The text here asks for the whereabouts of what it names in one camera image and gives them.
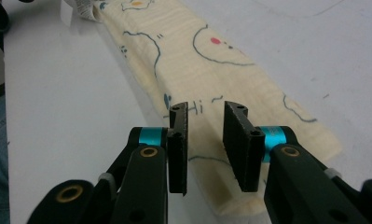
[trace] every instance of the white surface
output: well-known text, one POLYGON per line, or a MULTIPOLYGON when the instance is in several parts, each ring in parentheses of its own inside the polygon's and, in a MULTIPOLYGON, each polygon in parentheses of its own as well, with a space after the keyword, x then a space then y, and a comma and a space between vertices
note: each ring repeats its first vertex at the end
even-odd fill
MULTIPOLYGON (((328 126, 343 152, 328 165, 359 189, 372 178, 372 0, 183 0, 328 126)), ((61 22, 60 1, 5 1, 12 223, 72 178, 96 183, 134 126, 162 126, 102 24, 61 22)), ((216 217, 189 178, 169 223, 263 223, 216 217)))

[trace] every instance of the drawn cartoon face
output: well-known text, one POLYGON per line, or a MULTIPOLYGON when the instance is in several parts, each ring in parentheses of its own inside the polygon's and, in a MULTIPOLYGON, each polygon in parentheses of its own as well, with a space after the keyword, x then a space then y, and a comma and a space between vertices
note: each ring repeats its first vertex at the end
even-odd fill
POLYGON ((197 31, 193 45, 195 51, 209 61, 238 66, 253 65, 240 50, 229 45, 208 26, 197 31))
POLYGON ((124 32, 124 38, 132 38, 133 43, 144 43, 145 49, 148 49, 144 57, 148 58, 148 62, 145 64, 146 68, 154 74, 154 77, 157 77, 157 64, 160 58, 160 47, 157 44, 157 41, 154 40, 150 35, 145 33, 131 33, 129 31, 124 32))
POLYGON ((128 9, 136 9, 136 10, 141 10, 141 9, 146 9, 150 5, 152 0, 131 0, 128 3, 122 3, 122 10, 128 10, 128 9))
POLYGON ((99 9, 100 10, 104 10, 104 7, 107 5, 107 3, 105 2, 102 2, 100 5, 99 5, 99 9))
POLYGON ((285 94, 283 95, 283 104, 286 109, 293 112, 300 120, 307 123, 313 123, 317 121, 317 119, 312 118, 308 113, 303 111, 296 102, 288 99, 285 94))

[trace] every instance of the cream fabric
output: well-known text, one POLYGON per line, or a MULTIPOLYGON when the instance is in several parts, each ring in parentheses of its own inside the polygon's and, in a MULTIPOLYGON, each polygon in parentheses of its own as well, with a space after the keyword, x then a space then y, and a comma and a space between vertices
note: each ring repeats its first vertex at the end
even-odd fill
POLYGON ((268 170, 263 165, 259 192, 241 192, 222 144, 224 101, 247 106, 255 126, 290 126, 320 160, 340 151, 333 134, 179 1, 114 0, 94 6, 160 115, 168 120, 170 105, 188 102, 188 160, 217 214, 264 211, 268 170))

